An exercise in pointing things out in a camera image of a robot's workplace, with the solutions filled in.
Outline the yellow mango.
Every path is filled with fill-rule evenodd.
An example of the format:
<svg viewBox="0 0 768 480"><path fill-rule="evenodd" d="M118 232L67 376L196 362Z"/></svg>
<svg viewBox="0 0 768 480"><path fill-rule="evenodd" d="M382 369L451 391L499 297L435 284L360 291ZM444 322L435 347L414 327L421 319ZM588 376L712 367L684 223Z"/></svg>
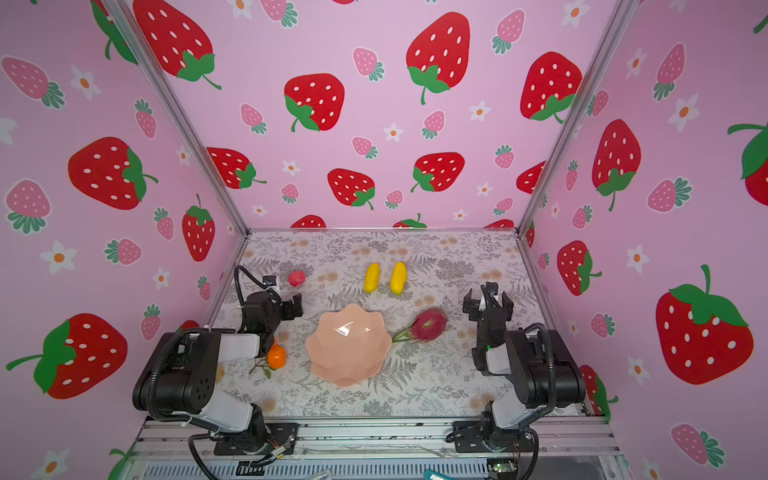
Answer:
<svg viewBox="0 0 768 480"><path fill-rule="evenodd" d="M364 279L364 291L371 294L378 289L380 281L381 267L379 263L372 263L368 266Z"/></svg>
<svg viewBox="0 0 768 480"><path fill-rule="evenodd" d="M404 262L397 262L393 268L390 279L390 290L395 295L401 295L408 278L407 267Z"/></svg>

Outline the red apple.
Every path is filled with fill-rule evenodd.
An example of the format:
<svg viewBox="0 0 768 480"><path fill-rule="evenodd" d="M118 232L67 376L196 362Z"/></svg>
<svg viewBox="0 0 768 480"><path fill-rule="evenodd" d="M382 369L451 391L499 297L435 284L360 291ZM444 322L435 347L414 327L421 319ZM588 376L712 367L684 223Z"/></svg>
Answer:
<svg viewBox="0 0 768 480"><path fill-rule="evenodd" d="M288 282L292 287L300 287L306 282L306 274L301 270L293 271L288 276Z"/></svg>

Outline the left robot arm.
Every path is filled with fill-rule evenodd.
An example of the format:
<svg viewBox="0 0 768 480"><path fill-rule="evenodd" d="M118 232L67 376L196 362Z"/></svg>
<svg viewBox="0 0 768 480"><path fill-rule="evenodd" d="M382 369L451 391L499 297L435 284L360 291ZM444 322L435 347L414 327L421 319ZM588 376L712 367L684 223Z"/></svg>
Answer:
<svg viewBox="0 0 768 480"><path fill-rule="evenodd" d="M303 315L302 295L279 293L277 278L257 279L245 267L234 268L234 286L242 314L239 328L189 328L162 336L137 381L132 401L161 422L183 422L205 429L196 439L212 439L217 448L255 454L268 446L269 459L289 448L280 445L261 407L240 400L216 384L218 367L252 360L269 376L283 368L276 332L281 323Z"/></svg>

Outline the orange tangerines with leaves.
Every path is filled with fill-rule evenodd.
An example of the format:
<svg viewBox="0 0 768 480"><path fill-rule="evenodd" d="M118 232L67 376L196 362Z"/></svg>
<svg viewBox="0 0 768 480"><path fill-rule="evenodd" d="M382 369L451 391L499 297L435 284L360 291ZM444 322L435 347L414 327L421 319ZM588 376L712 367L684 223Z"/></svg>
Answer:
<svg viewBox="0 0 768 480"><path fill-rule="evenodd" d="M270 379L272 377L272 373L282 369L286 363L287 353L285 348L275 342L269 349L265 358L256 360L254 366L250 370L250 373L254 373L256 370L261 370L264 375Z"/></svg>

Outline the pink dragon fruit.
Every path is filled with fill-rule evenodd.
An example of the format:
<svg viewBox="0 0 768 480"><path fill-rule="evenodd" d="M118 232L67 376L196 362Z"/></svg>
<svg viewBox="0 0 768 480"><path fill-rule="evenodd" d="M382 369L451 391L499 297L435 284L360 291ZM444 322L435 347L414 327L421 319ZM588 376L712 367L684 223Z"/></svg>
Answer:
<svg viewBox="0 0 768 480"><path fill-rule="evenodd" d="M413 323L393 336L392 342L429 342L437 339L446 329L447 316L438 308L421 312Z"/></svg>

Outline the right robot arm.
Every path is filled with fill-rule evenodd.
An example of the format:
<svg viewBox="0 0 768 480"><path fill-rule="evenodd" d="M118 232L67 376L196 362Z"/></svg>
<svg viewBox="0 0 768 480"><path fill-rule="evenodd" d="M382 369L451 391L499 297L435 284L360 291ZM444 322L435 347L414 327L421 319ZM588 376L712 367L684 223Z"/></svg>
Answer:
<svg viewBox="0 0 768 480"><path fill-rule="evenodd" d="M488 403L478 420L456 422L446 436L459 452L511 451L536 444L532 425L557 408L585 400L586 382L560 334L543 323L510 330L514 302L495 282L467 293L462 311L476 324L474 365L482 375L502 377L511 389Z"/></svg>

